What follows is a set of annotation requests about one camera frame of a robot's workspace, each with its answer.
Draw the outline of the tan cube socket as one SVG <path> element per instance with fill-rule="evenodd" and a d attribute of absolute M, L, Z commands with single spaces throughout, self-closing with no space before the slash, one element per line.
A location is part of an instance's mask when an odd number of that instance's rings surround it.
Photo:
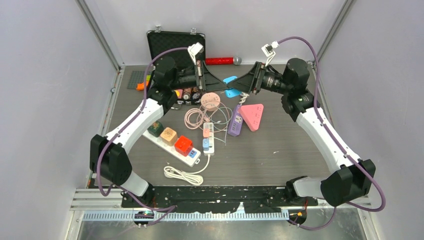
<path fill-rule="evenodd" d="M 162 141 L 168 146 L 174 146 L 178 140 L 178 134 L 170 127 L 166 127 L 159 135 Z"/>

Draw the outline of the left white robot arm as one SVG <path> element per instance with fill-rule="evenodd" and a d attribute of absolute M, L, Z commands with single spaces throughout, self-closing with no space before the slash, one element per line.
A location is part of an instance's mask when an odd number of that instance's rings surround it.
<path fill-rule="evenodd" d="M 148 66 L 155 67 L 154 83 L 140 105 L 105 136 L 96 134 L 90 141 L 89 154 L 90 170 L 134 194 L 135 202 L 141 207 L 148 207 L 154 197 L 148 190 L 149 183 L 133 171 L 128 157 L 136 141 L 176 104 L 177 89 L 198 87 L 208 93 L 227 88 L 221 79 L 209 72 L 203 60 L 195 60 L 191 67 L 180 70 L 166 53 L 156 56 Z"/>

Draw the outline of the blue plug adapter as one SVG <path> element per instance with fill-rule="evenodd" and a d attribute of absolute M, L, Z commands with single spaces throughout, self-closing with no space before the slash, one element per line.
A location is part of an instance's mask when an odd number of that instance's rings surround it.
<path fill-rule="evenodd" d="M 228 84 L 228 83 L 234 81 L 236 78 L 237 78 L 237 76 L 230 76 L 230 77 L 227 77 L 227 78 L 223 79 L 222 81 L 224 83 Z M 225 95 L 226 95 L 227 98 L 239 97 L 240 94 L 241 94 L 241 92 L 239 90 L 234 89 L 234 88 L 226 89 L 224 93 L 225 93 Z"/>

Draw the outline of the dark green cube socket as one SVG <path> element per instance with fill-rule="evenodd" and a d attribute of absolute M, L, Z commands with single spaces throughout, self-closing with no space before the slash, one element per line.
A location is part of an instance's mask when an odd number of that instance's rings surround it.
<path fill-rule="evenodd" d="M 148 133 L 154 136 L 155 138 L 158 138 L 164 130 L 165 128 L 160 121 L 155 121 L 147 129 Z"/>

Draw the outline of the red cube socket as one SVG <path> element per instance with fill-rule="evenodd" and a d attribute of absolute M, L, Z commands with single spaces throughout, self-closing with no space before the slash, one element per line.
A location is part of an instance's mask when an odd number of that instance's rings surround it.
<path fill-rule="evenodd" d="M 184 157 L 189 155 L 193 147 L 193 142 L 183 135 L 181 135 L 174 144 L 175 150 Z"/>

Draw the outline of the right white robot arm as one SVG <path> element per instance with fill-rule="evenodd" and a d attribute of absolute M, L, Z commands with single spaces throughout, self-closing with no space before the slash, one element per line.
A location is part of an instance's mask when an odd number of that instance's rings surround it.
<path fill-rule="evenodd" d="M 299 58 L 289 59 L 283 73 L 256 62 L 248 73 L 229 82 L 228 87 L 246 94 L 268 90 L 282 95 L 284 111 L 311 138 L 331 173 L 323 179 L 301 176 L 288 181 L 285 198 L 291 205 L 314 197 L 338 207 L 369 193 L 376 166 L 370 159 L 363 160 L 341 139 L 307 89 L 309 77 L 307 62 Z"/>

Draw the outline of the pink small charger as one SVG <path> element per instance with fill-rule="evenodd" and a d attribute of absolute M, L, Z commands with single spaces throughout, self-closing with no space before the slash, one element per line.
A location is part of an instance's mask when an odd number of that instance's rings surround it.
<path fill-rule="evenodd" d="M 213 135 L 213 131 L 209 127 L 203 129 L 203 137 L 210 138 Z"/>

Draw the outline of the light blue charger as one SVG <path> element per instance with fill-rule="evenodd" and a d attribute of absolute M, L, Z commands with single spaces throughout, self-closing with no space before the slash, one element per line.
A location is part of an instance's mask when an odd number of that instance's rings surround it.
<path fill-rule="evenodd" d="M 209 152 L 212 149 L 212 145 L 209 138 L 204 138 L 202 140 L 202 148 L 204 152 Z"/>

